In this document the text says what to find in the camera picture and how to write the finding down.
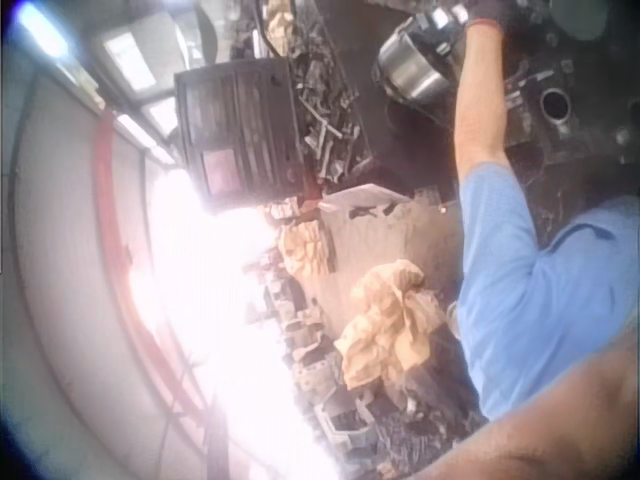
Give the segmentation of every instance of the glove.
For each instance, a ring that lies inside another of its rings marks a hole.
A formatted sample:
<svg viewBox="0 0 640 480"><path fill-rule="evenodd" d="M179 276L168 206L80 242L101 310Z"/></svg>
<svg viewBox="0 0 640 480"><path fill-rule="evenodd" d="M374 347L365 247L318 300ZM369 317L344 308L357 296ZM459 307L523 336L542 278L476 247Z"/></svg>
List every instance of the glove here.
<svg viewBox="0 0 640 480"><path fill-rule="evenodd" d="M477 23L494 24L502 33L507 33L516 17L515 0L470 0L468 10L471 21L468 27Z"/></svg>

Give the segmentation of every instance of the man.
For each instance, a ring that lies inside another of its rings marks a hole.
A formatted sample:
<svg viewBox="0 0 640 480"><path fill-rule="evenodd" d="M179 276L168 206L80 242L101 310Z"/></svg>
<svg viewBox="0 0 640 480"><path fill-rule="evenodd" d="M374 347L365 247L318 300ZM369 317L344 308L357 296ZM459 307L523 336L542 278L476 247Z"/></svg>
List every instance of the man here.
<svg viewBox="0 0 640 480"><path fill-rule="evenodd" d="M640 205L604 204L539 250L503 147L515 2L473 3L455 126L458 326L481 410L497 421L417 478L600 478L637 450Z"/></svg>

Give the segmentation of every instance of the workshop floor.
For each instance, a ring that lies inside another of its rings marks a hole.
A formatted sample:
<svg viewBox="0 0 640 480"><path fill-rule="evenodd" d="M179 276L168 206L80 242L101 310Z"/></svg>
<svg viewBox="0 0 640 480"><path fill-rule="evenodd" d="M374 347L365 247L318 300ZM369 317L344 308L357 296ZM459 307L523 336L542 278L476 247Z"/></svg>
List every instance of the workshop floor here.
<svg viewBox="0 0 640 480"><path fill-rule="evenodd" d="M415 263L425 274L425 286L437 290L446 308L455 299L461 279L462 223L457 205L445 213L418 198L398 205L388 217L349 220L346 211L322 214L335 246L335 273L301 279L309 299L315 298L330 318L328 333L337 338L354 317L349 295L369 269L398 259Z"/></svg>

